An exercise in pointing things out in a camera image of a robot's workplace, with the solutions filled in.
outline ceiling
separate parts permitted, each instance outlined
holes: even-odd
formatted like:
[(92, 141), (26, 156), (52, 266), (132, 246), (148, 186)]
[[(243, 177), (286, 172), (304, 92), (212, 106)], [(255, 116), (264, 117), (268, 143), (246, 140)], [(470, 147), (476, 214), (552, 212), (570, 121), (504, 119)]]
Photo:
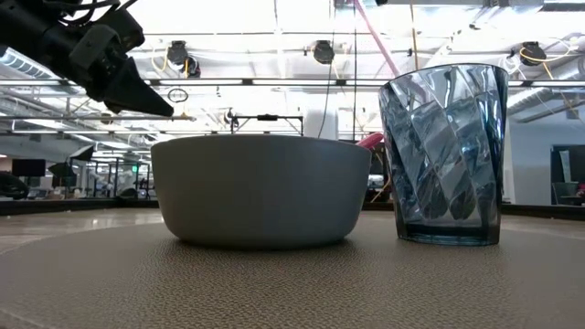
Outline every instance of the ceiling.
[[(355, 14), (351, 1), (335, 0), (139, 0), (130, 7), (134, 18), (142, 25), (146, 41), (133, 49), (133, 56), (144, 79), (182, 79), (181, 74), (167, 65), (165, 49), (174, 40), (185, 40), (189, 53), (201, 68), (203, 79), (264, 78), (264, 79), (319, 79), (327, 80), (330, 68), (314, 60), (312, 47), (317, 40), (333, 40), (335, 61), (331, 79), (389, 80), (393, 77), (388, 63), (370, 34), (366, 20)], [(414, 25), (411, 21), (408, 1), (390, 1), (391, 4), (374, 6), (373, 1), (363, 1), (367, 19), (379, 33), (382, 44), (400, 73), (416, 69), (412, 28), (417, 31), (416, 44), (419, 68), (450, 63), (487, 63), (503, 66), (514, 80), (547, 80), (543, 66), (527, 67), (519, 64), (517, 56), (507, 58), (510, 51), (516, 52), (524, 41), (538, 41), (546, 50), (548, 58), (554, 58), (548, 66), (553, 78), (563, 79), (560, 73), (568, 65), (582, 57), (585, 47), (582, 21), (585, 12), (572, 7), (570, 12), (544, 11), (543, 1), (519, 2), (525, 5), (514, 7), (483, 7), (489, 1), (422, 1), (414, 0)], [(35, 67), (38, 64), (15, 53), (16, 56)], [(0, 64), (1, 79), (31, 79), (14, 68)], [(173, 86), (157, 87), (166, 97)], [(306, 110), (327, 108), (339, 111), (341, 132), (353, 128), (354, 97), (358, 130), (374, 132), (381, 130), (378, 119), (377, 88), (352, 87), (299, 87), (299, 86), (192, 86), (181, 87), (189, 94), (188, 100), (172, 103), (175, 115), (184, 115), (190, 120), (175, 121), (114, 121), (103, 124), (99, 121), (84, 121), (107, 112), (105, 107), (77, 94), (66, 94), (59, 88), (10, 87), (11, 95), (5, 94), (5, 115), (67, 115), (77, 120), (57, 122), (73, 130), (152, 130), (153, 132), (181, 131), (209, 133), (228, 131), (224, 121), (229, 108), (239, 115), (280, 114), (303, 115)], [(511, 94), (525, 91), (510, 90)], [(577, 99), (580, 92), (571, 92), (567, 98)], [(33, 99), (34, 103), (25, 100)], [(543, 111), (560, 105), (560, 93), (550, 95), (539, 104), (520, 109), (510, 117), (522, 122)], [(542, 103), (553, 102), (547, 106)], [(580, 105), (571, 111), (581, 111)], [(538, 120), (569, 120), (566, 114), (543, 116)], [(122, 115), (137, 116), (135, 113)], [(17, 122), (17, 129), (53, 129), (35, 122)], [(300, 123), (284, 121), (250, 122), (241, 132), (275, 131), (295, 133)], [(98, 134), (83, 134), (86, 138), (100, 140)], [(152, 138), (124, 136), (127, 143), (147, 146), (175, 135), (153, 133)]]

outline red object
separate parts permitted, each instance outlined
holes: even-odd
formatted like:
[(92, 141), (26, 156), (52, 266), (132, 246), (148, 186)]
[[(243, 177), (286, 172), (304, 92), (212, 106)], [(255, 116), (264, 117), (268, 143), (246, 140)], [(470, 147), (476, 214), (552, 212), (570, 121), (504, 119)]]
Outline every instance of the red object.
[(382, 133), (372, 133), (371, 135), (369, 135), (368, 137), (364, 138), (363, 140), (359, 141), (357, 143), (357, 145), (367, 148), (372, 149), (374, 148), (374, 146), (376, 146), (377, 143), (380, 143), (381, 140), (384, 139), (384, 134)]

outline bowl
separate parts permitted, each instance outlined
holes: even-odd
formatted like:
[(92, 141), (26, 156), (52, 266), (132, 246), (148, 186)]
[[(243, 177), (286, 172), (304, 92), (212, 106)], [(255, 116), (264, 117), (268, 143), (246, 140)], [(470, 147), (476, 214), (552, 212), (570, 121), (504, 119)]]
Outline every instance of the bowl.
[(370, 152), (282, 135), (210, 135), (152, 148), (168, 229), (198, 245), (297, 249), (343, 239), (367, 190)]

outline table surface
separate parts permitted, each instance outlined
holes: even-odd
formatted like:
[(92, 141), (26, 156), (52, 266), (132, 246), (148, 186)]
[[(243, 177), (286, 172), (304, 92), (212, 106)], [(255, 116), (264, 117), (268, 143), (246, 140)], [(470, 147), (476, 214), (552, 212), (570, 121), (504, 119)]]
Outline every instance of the table surface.
[[(0, 235), (107, 217), (160, 222), (155, 209), (0, 218)], [(582, 329), (585, 223), (503, 228), (497, 246), (432, 246), (371, 212), (343, 243), (281, 252), (196, 248), (160, 223), (60, 235), (0, 251), (0, 328)]]

